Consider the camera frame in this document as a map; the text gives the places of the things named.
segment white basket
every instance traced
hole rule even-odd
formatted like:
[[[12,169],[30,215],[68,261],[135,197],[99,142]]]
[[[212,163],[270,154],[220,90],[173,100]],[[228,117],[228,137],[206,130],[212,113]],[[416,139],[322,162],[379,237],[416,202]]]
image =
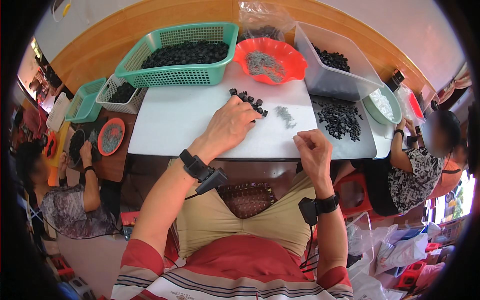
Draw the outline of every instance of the white basket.
[[[60,130],[63,120],[65,120],[69,105],[70,100],[67,98],[67,95],[64,92],[61,92],[48,115],[47,127],[49,129],[56,132]]]
[[[148,87],[135,89],[127,103],[109,102],[117,88],[125,82],[127,82],[125,78],[118,78],[115,74],[111,75],[96,96],[95,102],[101,104],[106,110],[136,115],[142,105]]]

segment green plastic bowl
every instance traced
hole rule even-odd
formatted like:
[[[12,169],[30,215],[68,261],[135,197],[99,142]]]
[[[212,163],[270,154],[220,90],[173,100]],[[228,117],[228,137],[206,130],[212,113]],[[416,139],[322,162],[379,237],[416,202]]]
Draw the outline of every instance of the green plastic bowl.
[[[390,120],[381,111],[379,111],[377,106],[370,98],[370,95],[366,96],[363,99],[363,104],[365,105],[365,108],[370,113],[370,115],[380,124],[399,124],[402,120],[402,110],[400,109],[400,104],[398,103],[397,98],[392,93],[390,88],[388,88],[388,86],[386,85],[380,88],[380,92],[382,92],[382,95],[387,97],[388,101],[390,102],[390,106],[392,107],[393,111],[393,120]]]

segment red wavy bowl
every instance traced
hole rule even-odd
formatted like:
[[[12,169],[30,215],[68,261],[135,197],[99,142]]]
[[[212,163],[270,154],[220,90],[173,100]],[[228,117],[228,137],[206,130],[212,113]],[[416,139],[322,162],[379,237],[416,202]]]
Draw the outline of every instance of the red wavy bowl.
[[[273,82],[267,75],[252,76],[248,72],[245,56],[258,50],[273,57],[285,69],[285,76],[279,83]],[[240,64],[245,74],[253,79],[266,84],[284,84],[292,80],[303,80],[307,62],[292,46],[267,37],[249,38],[239,42],[235,48],[233,61]]]

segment patterned shirt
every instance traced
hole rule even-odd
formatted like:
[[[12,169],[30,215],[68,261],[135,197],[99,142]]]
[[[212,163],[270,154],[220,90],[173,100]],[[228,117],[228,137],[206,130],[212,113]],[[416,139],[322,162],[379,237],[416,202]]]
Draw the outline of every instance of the patterned shirt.
[[[412,163],[413,173],[395,167],[388,173],[390,194],[401,214],[407,213],[428,198],[440,178],[445,160],[432,156],[423,147],[404,152]]]
[[[253,235],[215,240],[180,268],[163,271],[163,259],[150,245],[132,239],[121,260],[112,300],[353,300],[345,267],[316,282],[299,269],[300,258]]]
[[[43,216],[56,231],[71,239],[113,234],[113,215],[101,203],[95,211],[85,212],[84,187],[54,187],[40,203]]]

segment striped shirt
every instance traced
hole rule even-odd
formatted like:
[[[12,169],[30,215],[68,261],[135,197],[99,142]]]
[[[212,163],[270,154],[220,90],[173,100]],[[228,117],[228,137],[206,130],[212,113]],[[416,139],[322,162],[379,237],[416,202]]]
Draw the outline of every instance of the striped shirt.
[[[311,282],[299,263],[299,257],[273,241],[233,235],[210,243],[185,266],[164,273],[163,259],[153,247],[130,240],[111,298],[353,300],[346,268],[333,268]]]

